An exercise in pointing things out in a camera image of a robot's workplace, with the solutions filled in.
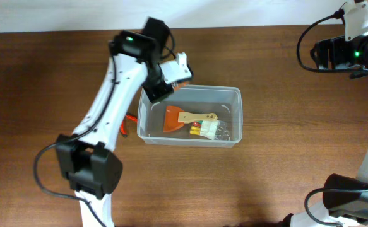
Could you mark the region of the orange scraper wooden handle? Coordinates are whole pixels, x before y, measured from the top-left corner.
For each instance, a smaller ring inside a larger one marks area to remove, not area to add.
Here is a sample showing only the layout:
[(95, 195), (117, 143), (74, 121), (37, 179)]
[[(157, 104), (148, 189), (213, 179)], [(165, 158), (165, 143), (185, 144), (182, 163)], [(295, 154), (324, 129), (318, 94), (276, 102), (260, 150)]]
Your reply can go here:
[(185, 124), (190, 124), (197, 121), (216, 121), (218, 116), (215, 113), (191, 113), (183, 109), (168, 105), (165, 109), (163, 131), (174, 132), (182, 128)]

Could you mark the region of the red handled cutting pliers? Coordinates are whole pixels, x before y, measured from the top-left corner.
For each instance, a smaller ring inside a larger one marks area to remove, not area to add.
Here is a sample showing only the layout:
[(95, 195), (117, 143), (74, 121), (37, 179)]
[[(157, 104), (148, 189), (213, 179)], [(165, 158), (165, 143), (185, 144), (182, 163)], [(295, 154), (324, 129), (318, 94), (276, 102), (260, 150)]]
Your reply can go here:
[(131, 121), (131, 122), (134, 122), (135, 124), (138, 123), (137, 116), (135, 116), (134, 114), (132, 114), (130, 112), (127, 112), (124, 116), (124, 119), (122, 120), (120, 129), (119, 129), (119, 132), (120, 132), (122, 137), (128, 137), (128, 135), (129, 135), (129, 131), (127, 129), (127, 124), (128, 124), (127, 121), (128, 120)]

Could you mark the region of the clear plastic container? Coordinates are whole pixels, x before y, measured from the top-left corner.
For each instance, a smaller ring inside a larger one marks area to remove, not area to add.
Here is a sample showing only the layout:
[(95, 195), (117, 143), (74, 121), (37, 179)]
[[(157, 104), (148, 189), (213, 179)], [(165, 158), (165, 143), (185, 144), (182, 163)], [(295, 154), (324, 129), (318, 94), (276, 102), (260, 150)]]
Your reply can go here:
[[(225, 123), (216, 133), (222, 138), (211, 140), (191, 134), (190, 124), (174, 132), (164, 132), (165, 110), (169, 105), (194, 114), (216, 114), (218, 120)], [(188, 85), (156, 103), (141, 92), (137, 134), (147, 144), (231, 148), (241, 141), (242, 126), (242, 97), (238, 88)]]

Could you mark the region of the pack of coloured bits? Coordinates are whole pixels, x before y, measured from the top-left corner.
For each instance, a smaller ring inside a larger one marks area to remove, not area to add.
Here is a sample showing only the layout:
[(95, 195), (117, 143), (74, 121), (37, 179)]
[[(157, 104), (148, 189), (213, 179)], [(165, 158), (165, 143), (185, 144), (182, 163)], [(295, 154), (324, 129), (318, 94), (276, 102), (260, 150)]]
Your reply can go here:
[(190, 134), (205, 137), (210, 140), (230, 139), (230, 132), (227, 123), (224, 121), (198, 121), (193, 122), (189, 131)]

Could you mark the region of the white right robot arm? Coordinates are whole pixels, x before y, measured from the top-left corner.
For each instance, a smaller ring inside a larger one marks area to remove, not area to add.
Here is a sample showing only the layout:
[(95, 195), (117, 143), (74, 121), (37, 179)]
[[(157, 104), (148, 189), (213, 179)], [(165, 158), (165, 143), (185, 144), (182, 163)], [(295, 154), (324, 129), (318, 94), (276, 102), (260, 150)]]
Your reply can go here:
[[(314, 73), (347, 73), (350, 79), (368, 76), (368, 2), (345, 1), (323, 20), (341, 19), (345, 33), (318, 41), (310, 51), (314, 67), (296, 55), (299, 66)], [(309, 192), (304, 211), (289, 214), (280, 226), (368, 226), (368, 148), (354, 178), (330, 175), (324, 186)]]

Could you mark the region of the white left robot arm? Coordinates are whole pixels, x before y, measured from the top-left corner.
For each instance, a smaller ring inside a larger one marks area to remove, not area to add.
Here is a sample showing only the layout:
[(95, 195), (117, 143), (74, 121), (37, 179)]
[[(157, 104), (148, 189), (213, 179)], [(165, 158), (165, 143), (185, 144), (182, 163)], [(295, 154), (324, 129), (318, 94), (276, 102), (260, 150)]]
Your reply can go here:
[(163, 51), (173, 40), (161, 20), (148, 18), (141, 32), (123, 30), (109, 42), (109, 65), (88, 113), (72, 135), (59, 135), (56, 150), (61, 175), (80, 203), (83, 226), (113, 226), (112, 193), (123, 165), (114, 154), (128, 108), (139, 89), (151, 102), (167, 98), (192, 79), (184, 53), (168, 61)]

